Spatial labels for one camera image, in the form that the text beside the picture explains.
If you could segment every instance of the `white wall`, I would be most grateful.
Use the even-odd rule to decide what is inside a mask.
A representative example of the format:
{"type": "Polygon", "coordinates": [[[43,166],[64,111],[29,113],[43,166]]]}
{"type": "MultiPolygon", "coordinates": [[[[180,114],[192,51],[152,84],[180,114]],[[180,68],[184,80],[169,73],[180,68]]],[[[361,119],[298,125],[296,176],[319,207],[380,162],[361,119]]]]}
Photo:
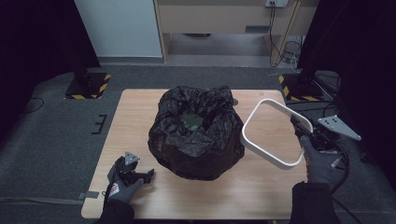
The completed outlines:
{"type": "Polygon", "coordinates": [[[98,57],[162,57],[152,0],[75,0],[98,57]]]}

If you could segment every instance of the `hand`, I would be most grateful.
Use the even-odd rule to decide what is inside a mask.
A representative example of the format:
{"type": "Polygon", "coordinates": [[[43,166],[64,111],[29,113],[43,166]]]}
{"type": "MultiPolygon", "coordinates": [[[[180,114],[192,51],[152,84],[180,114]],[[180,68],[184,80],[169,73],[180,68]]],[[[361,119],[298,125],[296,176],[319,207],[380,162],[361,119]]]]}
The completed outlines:
{"type": "Polygon", "coordinates": [[[143,178],[138,179],[134,184],[126,187],[120,177],[117,175],[116,172],[116,165],[114,164],[110,171],[107,174],[107,179],[110,183],[113,183],[113,186],[110,190],[108,195],[109,200],[119,200],[124,203],[129,203],[137,192],[137,190],[143,186],[144,180],[143,178]]]}
{"type": "Polygon", "coordinates": [[[308,183],[331,183],[332,172],[342,159],[340,154],[320,153],[314,149],[309,137],[300,139],[304,148],[308,183]]]}

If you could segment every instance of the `metal bracket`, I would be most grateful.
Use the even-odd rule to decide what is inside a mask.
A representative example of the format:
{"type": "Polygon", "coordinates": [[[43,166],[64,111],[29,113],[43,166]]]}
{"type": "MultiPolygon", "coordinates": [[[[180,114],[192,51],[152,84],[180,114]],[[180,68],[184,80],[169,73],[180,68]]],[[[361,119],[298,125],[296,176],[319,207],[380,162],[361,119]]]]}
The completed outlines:
{"type": "Polygon", "coordinates": [[[130,165],[136,161],[140,160],[140,158],[131,152],[125,152],[125,165],[130,165]]]}
{"type": "Polygon", "coordinates": [[[321,124],[323,127],[327,128],[331,132],[343,134],[358,141],[361,140],[361,136],[355,133],[352,129],[350,129],[336,115],[323,119],[318,119],[318,123],[321,124]]]}

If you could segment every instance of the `white plastic piece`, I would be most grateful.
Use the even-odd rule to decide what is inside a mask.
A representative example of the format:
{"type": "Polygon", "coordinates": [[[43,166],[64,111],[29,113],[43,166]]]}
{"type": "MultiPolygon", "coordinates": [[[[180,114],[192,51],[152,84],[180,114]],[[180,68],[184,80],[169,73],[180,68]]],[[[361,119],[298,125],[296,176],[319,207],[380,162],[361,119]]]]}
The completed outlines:
{"type": "Polygon", "coordinates": [[[280,158],[274,156],[273,154],[271,154],[270,152],[268,152],[264,148],[261,148],[261,147],[257,146],[256,144],[254,144],[253,142],[248,140],[248,138],[246,136],[246,133],[245,133],[246,127],[248,126],[251,118],[256,113],[256,110],[262,104],[270,105],[271,107],[277,109],[278,111],[282,112],[283,114],[285,114],[285,115],[287,115],[289,117],[291,117],[291,115],[294,115],[301,122],[301,124],[304,125],[305,128],[307,130],[309,130],[311,133],[314,131],[314,128],[312,127],[312,124],[311,124],[311,122],[309,122],[308,119],[306,119],[305,117],[301,116],[297,112],[291,110],[290,108],[286,107],[285,105],[282,105],[279,102],[277,102],[275,100],[272,100],[272,99],[262,99],[261,101],[259,101],[259,103],[256,105],[256,107],[251,112],[250,116],[247,118],[247,121],[245,122],[245,124],[244,124],[244,126],[242,128],[242,133],[241,133],[241,137],[240,137],[241,143],[245,147],[247,147],[248,149],[252,150],[254,153],[258,154],[259,156],[261,156],[264,159],[266,159],[269,162],[271,162],[273,165],[277,166],[278,168],[283,169],[283,170],[289,170],[289,169],[293,168],[294,166],[296,166],[298,163],[300,163],[301,159],[304,156],[304,149],[303,148],[301,149],[301,154],[300,154],[300,156],[299,156],[297,161],[292,162],[292,163],[285,162],[285,161],[282,161],[280,158]]]}

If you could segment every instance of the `green object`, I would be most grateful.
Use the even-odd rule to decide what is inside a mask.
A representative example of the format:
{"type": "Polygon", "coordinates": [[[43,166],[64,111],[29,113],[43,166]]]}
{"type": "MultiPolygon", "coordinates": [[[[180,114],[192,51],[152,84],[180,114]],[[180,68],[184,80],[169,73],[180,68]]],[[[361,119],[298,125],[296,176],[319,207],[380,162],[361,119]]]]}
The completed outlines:
{"type": "Polygon", "coordinates": [[[202,126],[204,119],[192,113],[191,111],[184,111],[181,115],[181,121],[183,121],[184,127],[194,132],[202,126]]]}

